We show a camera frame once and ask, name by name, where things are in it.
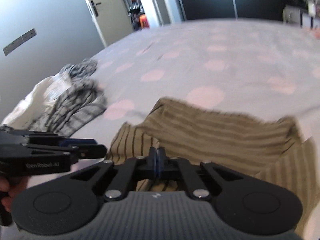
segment blue part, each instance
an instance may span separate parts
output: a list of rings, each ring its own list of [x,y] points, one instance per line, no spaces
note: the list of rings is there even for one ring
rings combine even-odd
[[[154,158],[153,158],[153,172],[154,172],[154,175],[155,175],[155,178],[157,178],[158,176],[157,176],[157,167],[158,167],[158,165],[157,165],[157,162],[158,162],[158,153],[157,153],[157,150],[155,150],[155,156],[154,156]]]
[[[81,144],[98,144],[94,139],[65,139],[59,143],[60,147],[67,147],[69,145],[81,145]]]
[[[158,160],[158,165],[157,165],[157,167],[158,167],[158,178],[159,179],[161,179],[161,172],[162,172],[162,167],[161,167],[161,154],[158,154],[158,151],[157,151],[157,160]]]

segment white cloth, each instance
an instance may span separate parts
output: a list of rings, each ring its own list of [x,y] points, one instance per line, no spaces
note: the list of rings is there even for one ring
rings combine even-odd
[[[15,129],[26,129],[41,114],[49,111],[58,96],[72,85],[67,72],[47,77],[35,85],[33,90],[21,100],[14,110],[4,118],[2,124]]]

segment bed sheet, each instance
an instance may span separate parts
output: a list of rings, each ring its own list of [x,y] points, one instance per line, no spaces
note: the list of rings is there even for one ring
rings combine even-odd
[[[277,22],[209,20],[133,33],[93,58],[105,113],[74,134],[109,147],[124,122],[138,124],[163,96],[274,121],[294,115],[320,149],[320,41]],[[73,171],[93,161],[81,161]],[[36,178],[34,183],[52,176]],[[318,240],[320,206],[305,239]]]

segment hand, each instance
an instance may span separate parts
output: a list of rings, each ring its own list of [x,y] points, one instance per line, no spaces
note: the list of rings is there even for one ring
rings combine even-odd
[[[0,191],[7,192],[9,195],[8,197],[1,199],[1,204],[7,212],[11,212],[11,203],[13,199],[27,188],[28,181],[29,177],[22,177],[19,184],[10,186],[9,182],[5,178],[0,177]]]

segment door handle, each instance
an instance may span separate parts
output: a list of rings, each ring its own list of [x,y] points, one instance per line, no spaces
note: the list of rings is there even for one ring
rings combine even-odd
[[[98,10],[97,10],[96,6],[102,4],[102,2],[94,3],[94,1],[91,0],[90,3],[91,3],[91,6],[92,6],[92,9],[94,11],[95,16],[98,17],[99,14],[98,14]]]

